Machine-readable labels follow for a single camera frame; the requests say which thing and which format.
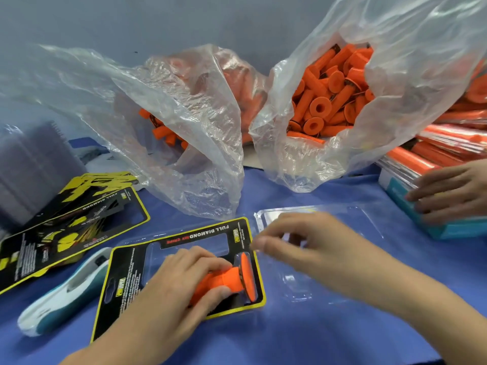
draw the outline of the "table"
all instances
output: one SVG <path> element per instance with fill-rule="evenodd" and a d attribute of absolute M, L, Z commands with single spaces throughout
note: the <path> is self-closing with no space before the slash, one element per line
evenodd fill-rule
<path fill-rule="evenodd" d="M 184 229 L 202 222 L 201 218 L 182 214 L 145 190 L 139 194 L 151 220 L 103 247 L 117 245 L 122 239 L 168 228 Z M 380 231 L 378 240 L 382 247 L 447 284 L 480 313 L 487 314 L 485 240 L 432 241 L 381 190 L 374 171 L 332 180 L 310 194 L 296 194 L 270 182 L 262 171 L 246 169 L 237 214 L 251 218 L 254 212 L 266 208 L 357 202 L 375 205 L 370 218 Z M 204 322 L 168 364 L 399 365 L 438 358 L 407 324 L 362 303 L 325 289 L 309 300 L 286 300 L 274 279 L 271 261 L 265 257 L 259 257 L 259 261 L 267 294 L 266 306 Z M 57 364 L 89 343 L 97 300 L 52 334 L 28 338 L 16 327 L 22 310 L 67 279 L 76 266 L 52 270 L 0 296 L 0 359 L 3 365 Z"/>

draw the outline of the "plastic bag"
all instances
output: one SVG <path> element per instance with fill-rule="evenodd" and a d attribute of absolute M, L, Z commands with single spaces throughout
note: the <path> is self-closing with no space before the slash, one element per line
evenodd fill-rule
<path fill-rule="evenodd" d="M 82 48 L 35 45 L 16 55 L 24 61 L 17 75 L 0 73 L 0 96 L 80 118 L 151 193 L 181 211 L 219 220 L 235 214 L 241 131 L 264 104 L 266 78 L 234 52 L 204 45 L 134 68 Z M 186 151 L 156 141 L 141 107 L 189 142 Z"/>
<path fill-rule="evenodd" d="M 374 162 L 411 139 L 465 91 L 487 49 L 487 0 L 336 0 L 324 20 L 270 74 L 250 127 L 268 176 L 295 192 Z M 286 136 L 305 68 L 335 43 L 370 43 L 365 76 L 376 99 L 353 129 L 319 147 Z"/>

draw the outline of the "forearm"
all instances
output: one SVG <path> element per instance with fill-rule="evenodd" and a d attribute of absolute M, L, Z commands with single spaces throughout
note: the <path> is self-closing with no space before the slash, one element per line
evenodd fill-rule
<path fill-rule="evenodd" d="M 448 365 L 487 363 L 487 319 L 445 285 L 401 265 L 379 308 L 416 329 Z"/>

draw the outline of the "teal box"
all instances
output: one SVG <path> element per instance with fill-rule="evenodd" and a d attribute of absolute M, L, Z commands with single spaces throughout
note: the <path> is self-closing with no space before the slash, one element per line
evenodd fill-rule
<path fill-rule="evenodd" d="M 414 209 L 414 203 L 404 199 L 406 193 L 411 190 L 407 184 L 386 169 L 380 172 L 379 184 L 396 205 L 433 239 L 470 238 L 487 234 L 486 217 L 468 218 L 441 226 L 426 225 L 421 221 L 421 214 Z"/>

